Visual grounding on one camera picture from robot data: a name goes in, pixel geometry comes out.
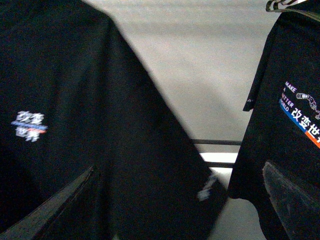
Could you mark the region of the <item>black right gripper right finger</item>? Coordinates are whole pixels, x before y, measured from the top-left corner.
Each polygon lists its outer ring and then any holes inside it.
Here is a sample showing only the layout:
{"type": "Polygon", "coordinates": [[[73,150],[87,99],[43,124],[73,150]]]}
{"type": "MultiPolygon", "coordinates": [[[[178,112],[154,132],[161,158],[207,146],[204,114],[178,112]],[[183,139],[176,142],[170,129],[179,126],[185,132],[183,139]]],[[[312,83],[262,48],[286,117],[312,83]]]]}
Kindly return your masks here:
{"type": "Polygon", "coordinates": [[[291,240],[320,238],[320,189],[267,161],[262,169],[271,204],[291,240]]]}

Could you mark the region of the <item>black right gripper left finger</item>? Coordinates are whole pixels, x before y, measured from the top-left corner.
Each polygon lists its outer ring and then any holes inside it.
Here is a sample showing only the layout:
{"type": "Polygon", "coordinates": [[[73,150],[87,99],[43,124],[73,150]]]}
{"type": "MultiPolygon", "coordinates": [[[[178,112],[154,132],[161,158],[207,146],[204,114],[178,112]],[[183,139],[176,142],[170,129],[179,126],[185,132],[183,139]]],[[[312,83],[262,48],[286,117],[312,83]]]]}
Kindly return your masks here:
{"type": "Polygon", "coordinates": [[[94,208],[95,168],[46,200],[28,216],[0,234],[2,240],[89,240],[94,208]]]}

